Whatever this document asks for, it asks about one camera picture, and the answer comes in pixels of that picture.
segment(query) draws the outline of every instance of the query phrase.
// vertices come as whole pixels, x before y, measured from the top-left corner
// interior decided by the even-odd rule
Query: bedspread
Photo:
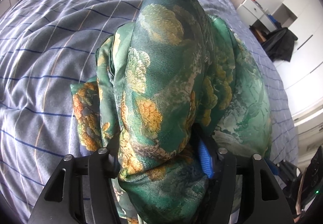
[[[142,1],[20,0],[0,19],[0,187],[23,222],[62,157],[89,154],[79,142],[69,86],[96,75],[96,49],[119,26],[136,20]],[[298,140],[272,62],[229,0],[198,2],[223,18],[252,53],[270,101],[271,159],[296,163]]]

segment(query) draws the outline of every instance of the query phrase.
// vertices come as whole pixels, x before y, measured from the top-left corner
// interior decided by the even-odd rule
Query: gray blanket
[[[96,75],[96,49],[136,20],[143,0],[20,0],[0,20],[0,189],[27,222],[46,181],[80,146],[69,85]],[[283,83],[229,0],[198,0],[238,34],[255,58],[269,94],[271,159],[297,162],[298,140]],[[84,200],[88,223],[89,196]]]

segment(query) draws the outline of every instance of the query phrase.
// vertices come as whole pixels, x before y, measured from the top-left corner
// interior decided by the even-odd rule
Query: green fabric
[[[137,21],[98,49],[96,64],[97,83],[71,85],[80,141],[92,150],[86,143],[98,143],[99,133],[97,148],[120,136],[113,185],[119,215],[130,223],[136,213],[149,224],[191,221],[208,187],[188,143],[194,122],[234,154],[269,157],[270,108],[259,69],[197,0],[144,0]],[[80,103],[100,105],[100,116],[90,114],[96,121],[84,118],[89,111],[78,110]],[[240,189],[237,179],[234,208]]]

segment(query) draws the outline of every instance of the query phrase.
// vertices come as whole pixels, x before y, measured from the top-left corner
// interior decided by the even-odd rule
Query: white wardrobe
[[[297,16],[289,29],[298,41],[291,61],[274,65],[299,133],[299,165],[304,169],[323,145],[323,6],[320,0],[284,0],[283,4]]]

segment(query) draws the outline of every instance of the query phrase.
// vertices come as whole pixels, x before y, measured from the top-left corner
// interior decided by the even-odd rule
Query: silver bolt
[[[254,159],[255,159],[255,160],[261,160],[261,159],[262,159],[262,157],[261,157],[261,155],[259,155],[259,154],[254,154]]]
[[[228,152],[227,149],[225,149],[224,147],[220,147],[218,151],[220,154],[223,154],[223,155]]]
[[[66,155],[66,156],[64,156],[64,161],[70,161],[71,159],[72,159],[72,155]]]
[[[105,154],[108,150],[105,147],[102,147],[98,150],[99,154]]]

